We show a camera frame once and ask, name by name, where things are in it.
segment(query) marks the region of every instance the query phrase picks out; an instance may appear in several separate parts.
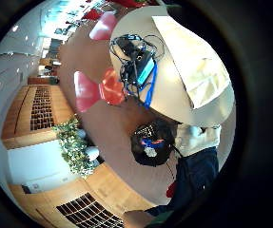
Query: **blue strap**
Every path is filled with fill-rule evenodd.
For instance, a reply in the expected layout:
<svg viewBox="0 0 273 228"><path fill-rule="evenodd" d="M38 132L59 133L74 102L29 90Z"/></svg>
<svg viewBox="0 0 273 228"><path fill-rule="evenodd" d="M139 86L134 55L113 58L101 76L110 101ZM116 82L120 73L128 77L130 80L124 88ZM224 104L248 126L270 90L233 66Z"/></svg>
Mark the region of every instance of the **blue strap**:
<svg viewBox="0 0 273 228"><path fill-rule="evenodd" d="M157 64L155 61L154 61L154 64L155 65L153 68L153 78L152 78L152 82L151 82L151 87L149 88L149 90L146 93L146 100L145 100L145 104L144 104L146 109L149 109L149 106L151 105L156 76L157 76Z"/></svg>

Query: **potted plant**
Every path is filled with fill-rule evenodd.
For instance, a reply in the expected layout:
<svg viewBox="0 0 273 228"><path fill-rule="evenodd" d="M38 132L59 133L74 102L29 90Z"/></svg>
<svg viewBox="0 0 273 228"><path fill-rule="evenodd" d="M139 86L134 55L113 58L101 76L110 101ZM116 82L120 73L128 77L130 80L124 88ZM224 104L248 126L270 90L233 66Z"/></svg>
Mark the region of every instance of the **potted plant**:
<svg viewBox="0 0 273 228"><path fill-rule="evenodd" d="M79 122L74 115L68 121L57 124L52 129L57 134L62 157L68 163L70 171L86 178L93 173L95 164L85 153L88 143L78 135L78 125Z"/></svg>

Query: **floor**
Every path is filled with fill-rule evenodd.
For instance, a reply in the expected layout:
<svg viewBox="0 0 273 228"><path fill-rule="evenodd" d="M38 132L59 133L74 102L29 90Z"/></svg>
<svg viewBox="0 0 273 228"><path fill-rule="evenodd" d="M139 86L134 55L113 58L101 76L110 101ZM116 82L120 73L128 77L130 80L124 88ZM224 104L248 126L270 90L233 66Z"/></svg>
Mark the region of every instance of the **floor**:
<svg viewBox="0 0 273 228"><path fill-rule="evenodd" d="M119 16L126 13L127 9L122 9ZM111 67L108 40L93 41L88 37L94 24L95 22L91 22L86 27L79 27L60 47L60 87L76 113L73 73L77 70L83 71L90 79L100 83L104 71ZM155 117L153 112L139 106L133 99L128 99L120 106L99 101L86 113L78 113L78 117L83 128L98 145L101 156L123 181L155 204L168 203L166 189L173 182L173 178L167 165L140 165L130 151L130 135L138 125L152 121ZM234 128L235 110L223 126L219 146L220 167L230 151ZM175 175L176 160L172 156L168 164Z"/></svg>

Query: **black bag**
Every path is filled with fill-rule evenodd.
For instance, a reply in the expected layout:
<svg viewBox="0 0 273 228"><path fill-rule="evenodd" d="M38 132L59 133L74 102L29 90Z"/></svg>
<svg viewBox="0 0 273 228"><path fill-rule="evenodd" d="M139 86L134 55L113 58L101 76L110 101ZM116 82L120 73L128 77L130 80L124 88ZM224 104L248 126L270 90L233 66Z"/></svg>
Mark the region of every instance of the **black bag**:
<svg viewBox="0 0 273 228"><path fill-rule="evenodd" d="M173 150L171 127L163 119L137 127L130 139L135 161L142 165L161 165L168 160Z"/></svg>

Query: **person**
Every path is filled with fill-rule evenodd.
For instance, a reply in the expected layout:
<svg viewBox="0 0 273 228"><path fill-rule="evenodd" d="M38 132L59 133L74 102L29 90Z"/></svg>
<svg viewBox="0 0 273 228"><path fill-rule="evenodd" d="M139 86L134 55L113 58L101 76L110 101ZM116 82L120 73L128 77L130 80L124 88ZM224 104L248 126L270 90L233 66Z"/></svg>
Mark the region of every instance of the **person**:
<svg viewBox="0 0 273 228"><path fill-rule="evenodd" d="M220 125L207 128L184 123L177 125L173 147L178 159L174 194L167 205L125 212L126 228L158 227L173 211L186 208L211 185L219 172L217 147L221 129Z"/></svg>

